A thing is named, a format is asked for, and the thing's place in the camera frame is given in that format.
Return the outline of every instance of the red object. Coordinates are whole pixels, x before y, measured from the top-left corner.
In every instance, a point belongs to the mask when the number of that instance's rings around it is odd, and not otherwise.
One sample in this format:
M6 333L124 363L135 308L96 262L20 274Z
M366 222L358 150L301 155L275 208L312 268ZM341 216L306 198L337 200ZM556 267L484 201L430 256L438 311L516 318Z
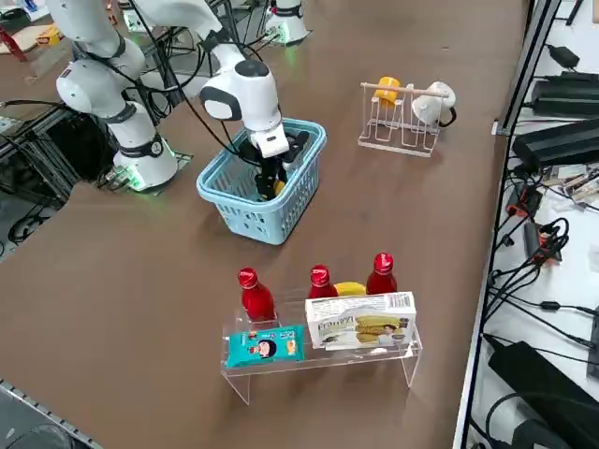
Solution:
M380 253L374 258L374 270L366 282L367 295L382 295L397 292L397 281L393 276L393 257Z
M309 299L315 297L337 297L339 294L330 284L329 269L324 265L315 265L310 272L312 287L308 294Z
M276 319L272 294L267 287L260 283L256 272L251 268L244 268L237 277L243 289L241 304L243 304L248 318L253 322Z
M13 39L12 36L9 33L7 33L7 30L5 30L2 25L0 25L0 41L5 43L10 52L19 61L21 61L22 63L27 62L27 57L25 56L25 53L22 52L21 47L19 47L19 44L17 44L15 39Z

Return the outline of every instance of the yellow item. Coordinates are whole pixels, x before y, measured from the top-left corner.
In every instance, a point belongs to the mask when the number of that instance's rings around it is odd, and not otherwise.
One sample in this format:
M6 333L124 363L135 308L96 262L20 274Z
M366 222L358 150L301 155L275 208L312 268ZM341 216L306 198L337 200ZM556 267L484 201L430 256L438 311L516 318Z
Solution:
M366 295L366 287L357 282L341 282L335 284L335 290L340 297L354 297Z
M375 343L378 341L378 336L358 333L356 334L356 339L358 339L360 343Z
M395 80L392 77L383 77L378 81L378 83L385 85L385 86L393 86L393 87L401 86L400 82ZM382 89L377 89L376 91L374 91L374 96L383 99L383 101L382 101L383 106L393 106L395 104L395 100L397 98L397 92L384 91Z
M274 182L274 195L278 196L281 194L283 189L285 188L285 183L280 180L275 180Z
M63 34L60 32L56 24L53 23L46 31L41 33L36 38L36 41L38 45L51 46L58 44L62 38Z

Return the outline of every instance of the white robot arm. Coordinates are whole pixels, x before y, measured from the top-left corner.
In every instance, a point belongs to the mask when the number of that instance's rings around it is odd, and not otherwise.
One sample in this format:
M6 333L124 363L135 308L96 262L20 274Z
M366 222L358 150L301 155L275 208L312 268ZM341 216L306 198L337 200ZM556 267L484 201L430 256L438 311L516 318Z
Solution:
M266 64L241 54L204 0L137 0L136 4L153 23L195 31L204 51L216 56L220 69L199 93L204 109L213 118L242 120L262 157L289 150L274 76Z
M47 5L65 36L129 78L139 77L145 57L112 27L101 0L47 0ZM216 56L220 69L200 92L202 105L213 118L242 120L264 158L289 150L269 68L246 60L204 0L137 0L136 5L152 23L195 31L204 50ZM168 181L177 164L145 108L123 100L121 92L129 84L105 65L85 59L69 65L57 80L57 89L70 107L108 124L120 145L115 165L133 171L137 179L133 188L143 190Z

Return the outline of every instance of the mug rack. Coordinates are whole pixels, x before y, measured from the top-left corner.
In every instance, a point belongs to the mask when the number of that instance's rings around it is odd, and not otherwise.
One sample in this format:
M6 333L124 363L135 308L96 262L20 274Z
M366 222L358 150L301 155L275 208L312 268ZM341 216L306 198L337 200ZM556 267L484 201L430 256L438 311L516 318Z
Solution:
M417 98L449 98L448 94L415 89L414 84L394 87L362 82L362 133L358 145L376 150L401 152L414 156L431 157L441 130L441 108L434 114L436 120L425 123L413 112ZM393 103L374 95L374 91L397 92Z

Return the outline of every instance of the snack box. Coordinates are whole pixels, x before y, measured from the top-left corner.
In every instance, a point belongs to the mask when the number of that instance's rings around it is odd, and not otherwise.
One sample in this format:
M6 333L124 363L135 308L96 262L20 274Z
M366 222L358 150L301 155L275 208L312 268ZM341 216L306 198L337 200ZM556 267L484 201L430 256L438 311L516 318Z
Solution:
M36 41L38 45L51 46L58 44L63 37L63 34L60 32L56 24L53 23L46 31L41 33L36 38Z
M416 307L412 292L306 300L315 349L331 351L396 346L412 340Z

